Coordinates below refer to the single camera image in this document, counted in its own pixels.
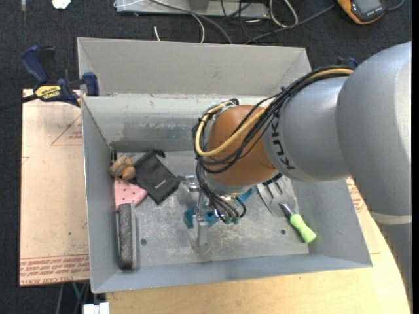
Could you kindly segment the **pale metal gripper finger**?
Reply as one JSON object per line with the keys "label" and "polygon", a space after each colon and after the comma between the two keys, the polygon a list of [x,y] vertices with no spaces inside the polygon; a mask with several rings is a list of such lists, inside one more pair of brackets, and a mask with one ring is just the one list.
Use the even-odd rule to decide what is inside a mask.
{"label": "pale metal gripper finger", "polygon": [[199,222],[197,226],[197,243],[198,245],[208,244],[209,223],[206,221]]}

